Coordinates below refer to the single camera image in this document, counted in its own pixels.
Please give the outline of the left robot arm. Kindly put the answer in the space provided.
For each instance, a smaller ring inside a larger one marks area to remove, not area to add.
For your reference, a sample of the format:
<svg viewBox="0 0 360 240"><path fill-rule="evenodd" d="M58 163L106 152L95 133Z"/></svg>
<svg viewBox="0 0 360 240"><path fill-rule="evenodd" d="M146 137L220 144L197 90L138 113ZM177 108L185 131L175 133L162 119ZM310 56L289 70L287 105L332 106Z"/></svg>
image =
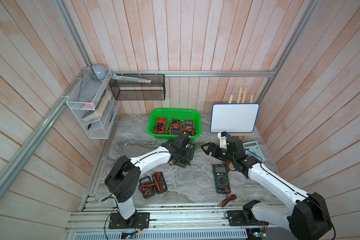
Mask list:
<svg viewBox="0 0 360 240"><path fill-rule="evenodd" d="M132 195L142 174L171 160L191 161L194 150L187 134L181 133L176 139L168 140L157 149L139 157L121 156L105 178L105 185L111 196L116 199L119 216L130 220L136 213Z"/></svg>

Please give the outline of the orange multimeter front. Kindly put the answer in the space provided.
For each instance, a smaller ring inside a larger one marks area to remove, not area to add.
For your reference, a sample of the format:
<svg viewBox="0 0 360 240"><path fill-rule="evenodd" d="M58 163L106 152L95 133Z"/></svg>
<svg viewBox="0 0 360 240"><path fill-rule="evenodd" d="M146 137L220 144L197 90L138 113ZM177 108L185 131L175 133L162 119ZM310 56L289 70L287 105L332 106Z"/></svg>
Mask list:
<svg viewBox="0 0 360 240"><path fill-rule="evenodd" d="M197 133L195 122L193 120L184 120L183 132L188 136L194 136Z"/></svg>

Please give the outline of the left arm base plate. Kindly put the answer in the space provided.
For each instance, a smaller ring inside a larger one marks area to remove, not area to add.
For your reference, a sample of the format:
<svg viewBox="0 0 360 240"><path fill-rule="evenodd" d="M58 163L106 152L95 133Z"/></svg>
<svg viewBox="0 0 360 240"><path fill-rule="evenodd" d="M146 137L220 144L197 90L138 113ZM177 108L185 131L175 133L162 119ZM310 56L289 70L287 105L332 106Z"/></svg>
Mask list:
<svg viewBox="0 0 360 240"><path fill-rule="evenodd" d="M134 213L129 219L124 219L120 213L111 213L109 229L147 229L150 222L150 213Z"/></svg>

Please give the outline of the red multimeter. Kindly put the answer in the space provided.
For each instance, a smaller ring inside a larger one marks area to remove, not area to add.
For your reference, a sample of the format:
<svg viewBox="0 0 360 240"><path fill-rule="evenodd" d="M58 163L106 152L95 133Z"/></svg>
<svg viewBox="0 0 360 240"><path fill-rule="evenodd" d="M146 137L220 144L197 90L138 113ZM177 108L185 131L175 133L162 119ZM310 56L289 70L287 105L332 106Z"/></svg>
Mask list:
<svg viewBox="0 0 360 240"><path fill-rule="evenodd" d="M167 118L157 118L156 124L153 128L154 134L165 134L167 122Z"/></svg>

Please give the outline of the green DT9205A multimeter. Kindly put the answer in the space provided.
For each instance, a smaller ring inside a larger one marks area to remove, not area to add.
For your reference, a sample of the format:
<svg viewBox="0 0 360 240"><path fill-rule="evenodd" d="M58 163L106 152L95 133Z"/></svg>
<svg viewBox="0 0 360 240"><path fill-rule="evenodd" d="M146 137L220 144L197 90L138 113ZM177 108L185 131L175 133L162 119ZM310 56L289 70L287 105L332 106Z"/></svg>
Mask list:
<svg viewBox="0 0 360 240"><path fill-rule="evenodd" d="M184 153L175 160L175 165L186 168L191 165L191 161L193 160L195 150L193 148L186 148Z"/></svg>

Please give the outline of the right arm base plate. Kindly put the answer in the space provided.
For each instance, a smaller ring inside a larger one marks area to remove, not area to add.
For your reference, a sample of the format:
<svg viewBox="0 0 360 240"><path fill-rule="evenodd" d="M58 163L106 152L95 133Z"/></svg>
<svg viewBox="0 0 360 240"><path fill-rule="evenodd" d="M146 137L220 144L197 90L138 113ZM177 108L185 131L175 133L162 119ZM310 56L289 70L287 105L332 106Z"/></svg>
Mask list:
<svg viewBox="0 0 360 240"><path fill-rule="evenodd" d="M268 222L258 221L252 213L247 210L227 211L225 213L226 219L229 221L231 227L238 226L268 226Z"/></svg>

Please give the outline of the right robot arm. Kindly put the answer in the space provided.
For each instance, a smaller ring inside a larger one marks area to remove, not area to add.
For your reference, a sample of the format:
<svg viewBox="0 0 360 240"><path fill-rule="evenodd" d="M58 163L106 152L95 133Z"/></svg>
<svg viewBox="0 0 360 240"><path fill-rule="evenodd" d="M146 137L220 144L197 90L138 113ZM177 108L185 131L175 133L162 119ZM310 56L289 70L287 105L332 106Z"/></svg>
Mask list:
<svg viewBox="0 0 360 240"><path fill-rule="evenodd" d="M242 211L227 212L230 225L254 226L267 222L290 231L298 240L318 240L335 230L320 194L309 194L273 173L261 157L244 148L239 137L222 135L219 139L219 145L207 143L201 149L206 155L233 164L237 172L262 185L286 206L282 209L252 200Z"/></svg>

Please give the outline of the orange multimeter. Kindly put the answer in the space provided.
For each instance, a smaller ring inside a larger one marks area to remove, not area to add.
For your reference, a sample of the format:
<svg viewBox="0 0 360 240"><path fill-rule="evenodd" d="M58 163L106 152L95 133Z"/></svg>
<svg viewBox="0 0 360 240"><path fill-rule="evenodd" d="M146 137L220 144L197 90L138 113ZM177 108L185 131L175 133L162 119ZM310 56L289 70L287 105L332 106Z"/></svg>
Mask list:
<svg viewBox="0 0 360 240"><path fill-rule="evenodd" d="M183 132L188 136L194 136L197 133L195 122L193 120L184 120Z"/></svg>
<svg viewBox="0 0 360 240"><path fill-rule="evenodd" d="M182 132L182 122L177 119L172 119L168 128L169 135L179 135Z"/></svg>

